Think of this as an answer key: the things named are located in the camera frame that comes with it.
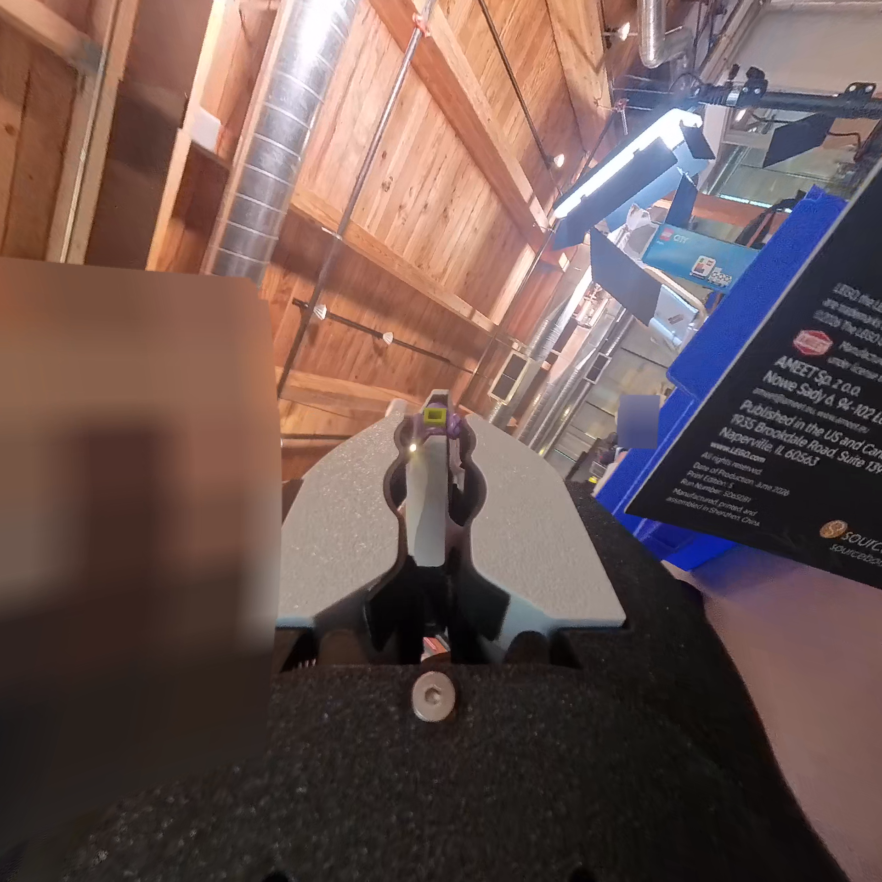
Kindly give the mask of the blue printed carton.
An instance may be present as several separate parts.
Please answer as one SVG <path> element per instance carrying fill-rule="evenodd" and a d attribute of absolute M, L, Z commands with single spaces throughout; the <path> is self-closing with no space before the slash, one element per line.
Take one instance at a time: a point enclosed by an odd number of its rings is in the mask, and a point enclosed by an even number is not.
<path fill-rule="evenodd" d="M 759 251 L 670 223 L 658 225 L 640 260 L 671 278 L 726 294 Z"/>

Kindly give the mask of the black desk lamp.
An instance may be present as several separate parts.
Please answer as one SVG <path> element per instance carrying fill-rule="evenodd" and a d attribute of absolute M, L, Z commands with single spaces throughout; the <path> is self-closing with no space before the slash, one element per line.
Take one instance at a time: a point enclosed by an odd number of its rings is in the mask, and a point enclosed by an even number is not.
<path fill-rule="evenodd" d="M 684 177 L 694 181 L 715 157 L 703 124 L 699 114 L 672 108 L 583 175 L 554 206 L 551 248 L 583 243 L 602 221 L 615 229 L 634 204 L 648 208 L 674 192 Z"/>

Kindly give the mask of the grey desk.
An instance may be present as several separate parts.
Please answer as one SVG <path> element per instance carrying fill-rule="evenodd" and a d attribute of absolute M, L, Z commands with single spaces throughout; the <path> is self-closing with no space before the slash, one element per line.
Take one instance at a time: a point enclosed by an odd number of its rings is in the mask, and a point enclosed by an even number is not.
<path fill-rule="evenodd" d="M 784 776 L 851 880 L 881 878 L 881 593 L 752 548 L 691 572 Z"/>

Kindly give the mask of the purple flower brick piece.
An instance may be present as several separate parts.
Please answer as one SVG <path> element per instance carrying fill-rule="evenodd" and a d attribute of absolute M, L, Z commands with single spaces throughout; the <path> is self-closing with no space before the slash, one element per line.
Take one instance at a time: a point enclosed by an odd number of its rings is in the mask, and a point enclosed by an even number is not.
<path fill-rule="evenodd" d="M 447 392 L 434 391 L 411 417 L 411 443 L 419 446 L 434 436 L 458 440 L 461 428 L 462 417 L 450 403 Z"/>

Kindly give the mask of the silver ceiling air duct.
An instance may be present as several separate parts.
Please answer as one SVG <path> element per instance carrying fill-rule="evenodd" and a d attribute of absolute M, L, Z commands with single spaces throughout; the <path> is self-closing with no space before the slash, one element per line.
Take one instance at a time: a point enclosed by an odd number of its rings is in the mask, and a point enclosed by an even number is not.
<path fill-rule="evenodd" d="M 260 285 L 358 6 L 280 3 L 204 254 L 205 273 Z"/>

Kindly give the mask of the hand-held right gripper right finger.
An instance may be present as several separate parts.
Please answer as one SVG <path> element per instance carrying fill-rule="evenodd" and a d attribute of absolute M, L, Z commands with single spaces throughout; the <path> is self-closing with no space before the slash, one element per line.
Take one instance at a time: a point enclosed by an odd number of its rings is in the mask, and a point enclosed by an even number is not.
<path fill-rule="evenodd" d="M 447 545 L 456 614 L 481 648 L 524 633 L 618 630 L 626 619 L 561 476 L 483 418 L 461 421 L 448 468 Z"/>

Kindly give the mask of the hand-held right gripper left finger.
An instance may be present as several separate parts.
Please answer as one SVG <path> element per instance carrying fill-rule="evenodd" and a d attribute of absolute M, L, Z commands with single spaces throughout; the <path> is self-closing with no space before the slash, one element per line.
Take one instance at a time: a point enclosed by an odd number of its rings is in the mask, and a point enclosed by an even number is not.
<path fill-rule="evenodd" d="M 362 634 L 387 645 L 369 614 L 371 594 L 403 561 L 401 518 L 389 475 L 407 415 L 389 413 L 341 442 L 303 477 L 281 526 L 276 626 Z"/>

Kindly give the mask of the instruction booklet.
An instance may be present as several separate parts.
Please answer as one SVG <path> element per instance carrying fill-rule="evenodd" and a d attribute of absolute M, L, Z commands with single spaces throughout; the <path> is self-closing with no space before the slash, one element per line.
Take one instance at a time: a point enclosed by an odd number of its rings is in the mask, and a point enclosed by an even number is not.
<path fill-rule="evenodd" d="M 876 168 L 627 514 L 880 589 L 880 207 Z"/>

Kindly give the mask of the blue storage bin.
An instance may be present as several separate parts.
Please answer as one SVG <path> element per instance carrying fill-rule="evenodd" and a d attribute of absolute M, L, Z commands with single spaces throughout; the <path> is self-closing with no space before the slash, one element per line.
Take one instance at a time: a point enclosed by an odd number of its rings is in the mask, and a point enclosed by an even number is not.
<path fill-rule="evenodd" d="M 673 362 L 675 390 L 660 410 L 656 449 L 632 449 L 595 493 L 656 559 L 693 571 L 736 547 L 721 538 L 638 518 L 626 508 L 847 205 L 845 199 L 813 187 L 793 209 Z"/>

